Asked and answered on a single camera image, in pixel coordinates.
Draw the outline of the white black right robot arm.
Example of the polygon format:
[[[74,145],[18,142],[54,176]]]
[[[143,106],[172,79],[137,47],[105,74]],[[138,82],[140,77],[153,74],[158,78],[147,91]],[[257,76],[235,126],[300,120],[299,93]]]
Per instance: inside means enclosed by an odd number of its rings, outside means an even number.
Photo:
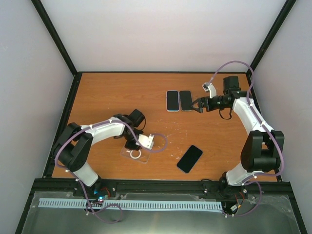
[[[197,98],[191,108],[199,113],[229,109],[241,120],[247,139],[240,155],[240,162],[231,170],[224,172],[219,179],[219,193],[229,197],[238,193],[251,178],[259,175],[279,176],[285,163],[282,155],[284,134],[270,126],[255,106],[251,91],[243,91],[237,76],[223,79],[223,94],[218,95],[211,82],[202,85],[207,97]]]

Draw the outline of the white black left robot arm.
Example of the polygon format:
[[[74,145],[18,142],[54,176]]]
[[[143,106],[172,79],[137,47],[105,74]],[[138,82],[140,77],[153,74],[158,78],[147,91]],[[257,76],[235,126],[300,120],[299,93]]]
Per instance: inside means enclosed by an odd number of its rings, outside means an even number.
[[[80,180],[90,196],[97,196],[101,192],[99,175],[87,162],[91,147],[108,138],[123,137],[126,139],[124,148],[138,151],[141,146],[137,140],[143,136],[143,130],[138,127],[142,122],[146,122],[144,114],[135,109],[129,115],[117,114],[96,124],[70,123],[52,147],[54,163]]]

